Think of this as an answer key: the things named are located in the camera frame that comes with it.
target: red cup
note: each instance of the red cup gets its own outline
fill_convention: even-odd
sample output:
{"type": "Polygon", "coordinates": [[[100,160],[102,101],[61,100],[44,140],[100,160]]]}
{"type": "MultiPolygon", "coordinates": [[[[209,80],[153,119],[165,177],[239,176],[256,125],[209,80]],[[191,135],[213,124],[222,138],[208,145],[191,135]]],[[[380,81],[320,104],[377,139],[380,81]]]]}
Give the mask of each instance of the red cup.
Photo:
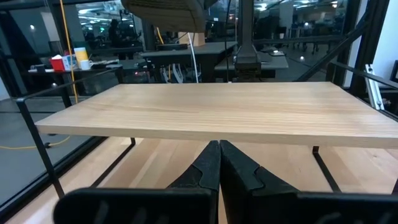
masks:
{"type": "Polygon", "coordinates": [[[60,59],[51,59],[51,65],[55,72],[64,72],[65,67],[63,66],[62,58],[60,59]]]}

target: wooden floor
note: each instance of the wooden floor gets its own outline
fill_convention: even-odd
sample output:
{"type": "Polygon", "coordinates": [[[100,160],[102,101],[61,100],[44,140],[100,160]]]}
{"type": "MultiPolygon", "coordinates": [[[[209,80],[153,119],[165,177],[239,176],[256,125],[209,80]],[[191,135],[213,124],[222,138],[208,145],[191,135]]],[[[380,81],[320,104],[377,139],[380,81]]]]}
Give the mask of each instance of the wooden floor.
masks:
{"type": "MultiPolygon", "coordinates": [[[[233,142],[260,165],[299,190],[331,189],[307,146],[233,142]]],[[[109,138],[61,178],[66,192],[90,186],[129,145],[109,138]]],[[[137,139],[99,187],[164,188],[181,175],[207,142],[137,139]]],[[[320,154],[343,192],[390,194],[398,178],[398,151],[321,147],[320,154]]],[[[219,221],[226,223],[220,194],[219,221]]],[[[52,223],[57,202],[53,187],[40,194],[8,223],[52,223]]]]}

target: white cup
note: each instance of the white cup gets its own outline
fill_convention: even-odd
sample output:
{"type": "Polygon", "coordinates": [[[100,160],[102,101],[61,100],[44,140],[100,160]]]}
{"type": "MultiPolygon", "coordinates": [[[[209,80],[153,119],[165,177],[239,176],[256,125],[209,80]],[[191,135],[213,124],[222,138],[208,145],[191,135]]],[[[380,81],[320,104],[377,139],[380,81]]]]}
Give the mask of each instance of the white cup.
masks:
{"type": "Polygon", "coordinates": [[[93,66],[93,62],[91,60],[81,60],[80,67],[82,70],[90,70],[91,66],[93,66]]]}

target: wooden tabletop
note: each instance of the wooden tabletop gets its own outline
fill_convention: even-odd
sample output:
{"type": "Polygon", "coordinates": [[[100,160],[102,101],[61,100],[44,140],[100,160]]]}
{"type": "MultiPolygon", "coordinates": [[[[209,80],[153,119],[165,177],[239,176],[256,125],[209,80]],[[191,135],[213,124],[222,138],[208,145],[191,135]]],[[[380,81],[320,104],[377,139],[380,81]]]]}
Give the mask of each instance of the wooden tabletop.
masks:
{"type": "Polygon", "coordinates": [[[398,147],[398,124],[332,83],[118,85],[36,123],[55,134],[398,147]]]}

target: yellow cup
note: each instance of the yellow cup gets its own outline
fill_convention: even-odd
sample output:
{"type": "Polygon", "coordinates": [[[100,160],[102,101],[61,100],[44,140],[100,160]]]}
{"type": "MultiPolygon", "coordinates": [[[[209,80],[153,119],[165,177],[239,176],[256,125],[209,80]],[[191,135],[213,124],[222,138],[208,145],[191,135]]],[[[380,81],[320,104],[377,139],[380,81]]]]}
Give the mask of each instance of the yellow cup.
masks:
{"type": "Polygon", "coordinates": [[[88,60],[86,48],[85,47],[78,47],[78,48],[75,48],[74,50],[75,50],[75,55],[76,55],[77,62],[79,64],[79,68],[81,68],[80,62],[82,60],[88,60]]]}

